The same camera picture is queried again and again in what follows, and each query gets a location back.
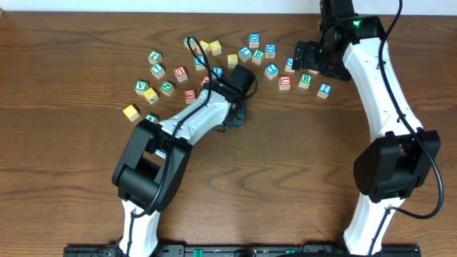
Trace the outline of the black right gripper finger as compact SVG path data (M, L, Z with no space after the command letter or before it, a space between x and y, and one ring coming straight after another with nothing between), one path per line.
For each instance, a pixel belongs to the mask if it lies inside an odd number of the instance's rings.
M246 103L242 103L235 116L228 121L228 126L240 127L246 123Z
M303 61L306 55L307 43L305 41L298 41L292 59L292 69L299 71L303 68Z

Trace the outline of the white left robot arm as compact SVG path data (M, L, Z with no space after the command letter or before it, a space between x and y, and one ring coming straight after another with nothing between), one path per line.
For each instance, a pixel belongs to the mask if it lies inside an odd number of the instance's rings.
M154 253L160 214L181 185L194 144L233 119L256 84L253 79L216 79L205 83L196 101L175 116L136 125L112 176L125 211L122 256Z

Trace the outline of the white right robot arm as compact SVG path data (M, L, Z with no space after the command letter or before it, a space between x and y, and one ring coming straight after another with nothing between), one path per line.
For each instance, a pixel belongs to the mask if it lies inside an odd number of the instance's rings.
M370 128L371 143L355 160L360 191L340 256L380 256L383 235L395 213L415 219L434 217L443 205L443 182L435 157L437 131L426 131L403 95L388 52L389 29L377 16L354 11L322 13L320 41L300 41L293 69L315 69L342 81L353 80ZM434 171L438 203L428 214L401 208L415 188Z

